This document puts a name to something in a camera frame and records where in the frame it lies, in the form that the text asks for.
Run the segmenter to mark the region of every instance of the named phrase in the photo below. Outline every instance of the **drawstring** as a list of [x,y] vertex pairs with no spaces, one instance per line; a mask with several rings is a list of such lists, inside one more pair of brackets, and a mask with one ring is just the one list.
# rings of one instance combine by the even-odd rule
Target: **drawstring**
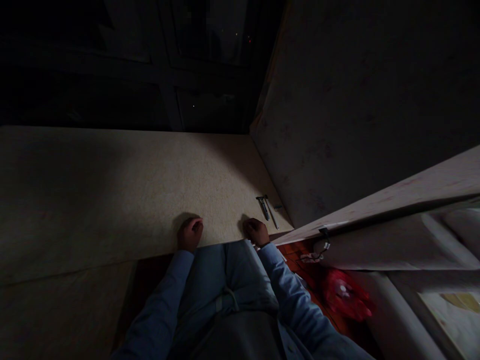
[[239,304],[237,302],[237,298],[235,297],[234,292],[230,288],[225,286],[223,288],[223,293],[218,295],[218,297],[215,299],[215,309],[216,309],[217,314],[222,310],[222,307],[223,307],[222,297],[223,297],[224,294],[230,294],[231,295],[231,297],[233,298],[234,309],[235,309],[236,312],[239,312],[240,308],[239,308]]

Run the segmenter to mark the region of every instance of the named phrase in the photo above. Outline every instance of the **wooden board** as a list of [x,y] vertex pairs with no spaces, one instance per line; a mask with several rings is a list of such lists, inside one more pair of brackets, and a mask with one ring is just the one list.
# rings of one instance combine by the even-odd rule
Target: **wooden board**
[[133,264],[0,288],[0,358],[108,359]]
[[200,246],[240,240],[263,194],[280,204],[249,135],[3,126],[0,284],[172,253],[192,214]]

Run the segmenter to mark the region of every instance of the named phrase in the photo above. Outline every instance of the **beige panel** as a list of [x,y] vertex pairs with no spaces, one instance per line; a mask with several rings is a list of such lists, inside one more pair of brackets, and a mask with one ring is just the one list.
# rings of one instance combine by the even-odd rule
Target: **beige panel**
[[386,360],[447,360],[386,272],[347,273],[369,293],[376,305],[366,323]]
[[0,282],[172,253],[189,214],[200,246],[240,240],[262,194],[280,204],[248,135],[4,126]]
[[277,238],[286,244],[311,238],[318,229],[334,229],[373,215],[412,204],[480,194],[480,146],[454,156],[392,186]]
[[133,262],[0,288],[1,359],[108,359]]
[[[330,239],[322,264],[342,270],[477,270],[480,261],[428,212]],[[324,241],[314,246],[319,253]]]
[[460,237],[465,247],[480,259],[480,208],[453,210],[442,218],[445,224]]

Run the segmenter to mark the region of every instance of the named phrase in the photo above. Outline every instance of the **left hand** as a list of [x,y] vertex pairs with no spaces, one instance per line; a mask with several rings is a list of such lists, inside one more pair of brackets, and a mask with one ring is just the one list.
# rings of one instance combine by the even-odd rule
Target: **left hand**
[[204,223],[201,217],[191,217],[187,219],[176,234],[178,240],[178,250],[186,250],[194,253],[202,238]]

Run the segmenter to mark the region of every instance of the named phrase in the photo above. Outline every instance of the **right hand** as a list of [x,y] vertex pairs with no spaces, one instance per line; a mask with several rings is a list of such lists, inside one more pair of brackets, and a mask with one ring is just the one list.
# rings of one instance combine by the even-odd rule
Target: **right hand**
[[204,220],[201,217],[191,217],[182,224],[176,234],[178,250],[194,253],[202,238]]
[[265,224],[255,218],[243,222],[243,231],[248,239],[260,249],[270,243],[269,232]]

